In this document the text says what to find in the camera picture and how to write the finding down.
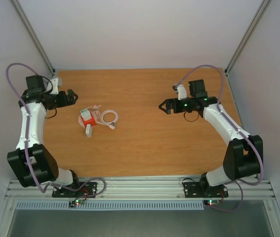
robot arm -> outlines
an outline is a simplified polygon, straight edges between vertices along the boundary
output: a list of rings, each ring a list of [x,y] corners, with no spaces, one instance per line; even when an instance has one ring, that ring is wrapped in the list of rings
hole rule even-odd
[[[77,186],[76,174],[71,170],[58,168],[57,162],[45,148],[43,127],[47,110],[73,105],[78,96],[72,90],[68,90],[68,95],[64,91],[58,91],[58,87],[61,86],[60,78],[52,79],[47,86],[38,75],[27,77],[26,82],[28,89],[24,91],[22,99],[29,109],[30,116],[26,108],[19,103],[23,117],[21,135],[16,150],[7,154],[8,163],[23,187],[36,186],[26,164],[27,140],[28,154],[39,183],[55,181],[62,185]]]
[[[227,145],[223,165],[219,168],[204,173],[200,179],[200,186],[203,193],[215,189],[224,183],[260,173],[260,165],[255,152],[248,145],[244,136],[250,140],[263,158],[263,142],[256,135],[251,136],[242,129],[226,113],[221,104],[217,104],[217,98],[208,97],[203,80],[189,82],[189,89],[192,98],[184,98],[181,86],[178,98],[165,100],[159,108],[167,114],[197,111],[201,117],[207,120],[216,129]]]

black mounting plate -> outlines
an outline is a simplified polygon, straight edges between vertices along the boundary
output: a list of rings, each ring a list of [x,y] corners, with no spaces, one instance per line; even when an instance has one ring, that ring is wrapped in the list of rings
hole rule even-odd
[[[225,198],[229,196],[228,191],[224,191],[224,185],[216,186],[217,189],[213,189],[209,192],[209,195],[206,196],[203,194],[199,182],[184,182],[184,193],[185,198],[221,198],[221,191]]]
[[[89,191],[89,195],[93,195],[97,192],[97,182],[88,182],[83,189],[87,189]],[[67,189],[58,189],[55,192],[52,192],[52,197],[53,198],[76,198],[79,196],[84,196],[86,192],[84,190],[80,190],[77,192],[73,192]]]

wooden tabletop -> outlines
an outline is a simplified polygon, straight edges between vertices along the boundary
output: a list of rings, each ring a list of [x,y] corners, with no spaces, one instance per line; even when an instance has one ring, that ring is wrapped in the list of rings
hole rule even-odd
[[[59,90],[72,89],[75,105],[59,108],[47,119],[45,146],[60,168],[78,176],[133,176],[202,174],[222,165],[226,145],[203,118],[187,122],[183,114],[167,115],[158,109],[165,99],[176,98],[172,86],[190,69],[132,69],[60,71]],[[183,83],[204,79],[208,96],[218,97],[220,76],[214,69],[199,69]],[[237,122],[238,116],[225,84],[222,105]],[[80,110],[102,105],[115,110],[115,130],[98,124],[91,138],[78,124]],[[112,120],[113,115],[105,115]],[[197,112],[186,114],[194,120]]]

white cable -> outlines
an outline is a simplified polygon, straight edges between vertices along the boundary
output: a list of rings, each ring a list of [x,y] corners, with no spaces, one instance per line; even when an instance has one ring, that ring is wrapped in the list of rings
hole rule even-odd
[[[114,111],[114,110],[105,110],[105,111],[102,112],[102,114],[101,114],[101,112],[99,111],[99,107],[100,107],[100,106],[102,106],[102,105],[98,105],[98,106],[97,106],[97,105],[94,105],[94,106],[88,107],[87,109],[93,108],[92,114],[93,114],[93,116],[94,116],[94,119],[95,119],[96,123],[102,124],[102,125],[105,125],[105,126],[108,126],[108,127],[111,128],[111,129],[115,129],[116,123],[117,123],[117,121],[118,121],[118,113],[117,113],[116,111]],[[110,121],[110,122],[104,121],[104,115],[105,115],[105,114],[108,114],[108,113],[112,113],[112,114],[115,115],[115,119],[114,119],[113,121]],[[81,116],[79,116],[78,122],[79,122],[79,124],[80,124],[82,127],[85,128],[85,126],[84,126],[84,124],[83,124],[83,122],[82,122]]]

metal grille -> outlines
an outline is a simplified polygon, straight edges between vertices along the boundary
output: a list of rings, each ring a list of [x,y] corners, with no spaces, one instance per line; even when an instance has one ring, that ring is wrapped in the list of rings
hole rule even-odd
[[[110,201],[88,200],[75,208],[63,200],[21,200],[16,209],[23,210],[203,210],[202,201]]]

